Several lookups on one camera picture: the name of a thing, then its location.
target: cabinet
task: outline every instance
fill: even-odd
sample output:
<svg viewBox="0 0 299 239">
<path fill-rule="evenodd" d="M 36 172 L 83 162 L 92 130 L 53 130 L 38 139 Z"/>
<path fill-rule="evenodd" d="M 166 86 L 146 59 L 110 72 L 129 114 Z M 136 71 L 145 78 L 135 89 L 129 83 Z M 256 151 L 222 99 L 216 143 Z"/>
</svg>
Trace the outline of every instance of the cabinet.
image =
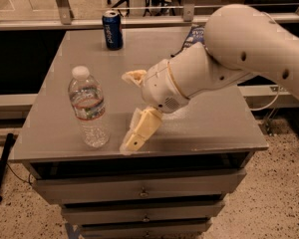
<svg viewBox="0 0 299 239">
<path fill-rule="evenodd" d="M 239 89 L 230 87 L 164 116 L 137 153 L 119 153 L 135 108 L 146 105 L 121 75 L 168 58 L 188 30 L 124 30 L 125 47 L 115 52 L 97 30 L 68 32 L 62 42 L 10 161 L 30 170 L 35 190 L 86 238 L 201 233 L 246 175 L 254 151 L 268 147 Z M 105 91 L 112 135 L 99 149 L 81 140 L 67 97 L 76 65 L 88 66 Z"/>
</svg>

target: plastic water bottle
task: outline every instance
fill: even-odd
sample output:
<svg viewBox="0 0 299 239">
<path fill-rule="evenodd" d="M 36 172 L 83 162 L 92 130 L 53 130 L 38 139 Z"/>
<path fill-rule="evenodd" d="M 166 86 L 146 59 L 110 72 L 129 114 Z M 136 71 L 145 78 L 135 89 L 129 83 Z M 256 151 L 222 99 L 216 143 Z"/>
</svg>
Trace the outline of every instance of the plastic water bottle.
<svg viewBox="0 0 299 239">
<path fill-rule="evenodd" d="M 74 68 L 72 76 L 68 93 L 83 140 L 89 146 L 100 147 L 110 138 L 101 85 L 90 75 L 89 69 L 83 66 Z"/>
</svg>

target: bottle cap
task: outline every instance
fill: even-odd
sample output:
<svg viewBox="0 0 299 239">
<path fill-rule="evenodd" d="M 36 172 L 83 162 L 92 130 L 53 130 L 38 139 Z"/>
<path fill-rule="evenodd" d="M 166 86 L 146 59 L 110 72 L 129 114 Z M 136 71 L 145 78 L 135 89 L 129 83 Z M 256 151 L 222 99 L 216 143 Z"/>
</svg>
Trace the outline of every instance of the bottle cap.
<svg viewBox="0 0 299 239">
<path fill-rule="evenodd" d="M 86 80 L 89 75 L 90 75 L 89 69 L 84 66 L 75 67 L 72 70 L 72 76 L 76 80 Z"/>
</svg>

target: speckled floor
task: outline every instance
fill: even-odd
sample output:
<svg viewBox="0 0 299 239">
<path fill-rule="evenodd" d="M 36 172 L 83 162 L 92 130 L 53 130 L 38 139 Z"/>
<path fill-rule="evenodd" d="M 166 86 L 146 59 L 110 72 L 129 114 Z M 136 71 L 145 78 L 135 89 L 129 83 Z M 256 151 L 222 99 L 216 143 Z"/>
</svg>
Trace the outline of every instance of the speckled floor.
<svg viewBox="0 0 299 239">
<path fill-rule="evenodd" d="M 299 238 L 299 136 L 285 118 L 274 121 L 273 131 L 274 136 L 266 135 L 269 149 L 255 153 L 247 176 L 226 196 L 225 207 L 199 239 Z M 22 165 L 11 167 L 28 179 Z M 8 169 L 1 195 L 0 238 L 68 238 L 60 208 L 46 203 Z"/>
</svg>

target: blue soda can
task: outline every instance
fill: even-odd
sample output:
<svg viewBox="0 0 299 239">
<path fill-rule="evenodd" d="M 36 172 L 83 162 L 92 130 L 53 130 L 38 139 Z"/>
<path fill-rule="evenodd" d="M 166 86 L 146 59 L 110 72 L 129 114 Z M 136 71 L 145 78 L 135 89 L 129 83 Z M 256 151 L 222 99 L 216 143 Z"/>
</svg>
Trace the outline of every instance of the blue soda can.
<svg viewBox="0 0 299 239">
<path fill-rule="evenodd" d="M 118 12 L 107 11 L 102 17 L 104 34 L 109 50 L 119 50 L 123 46 L 121 16 Z"/>
</svg>

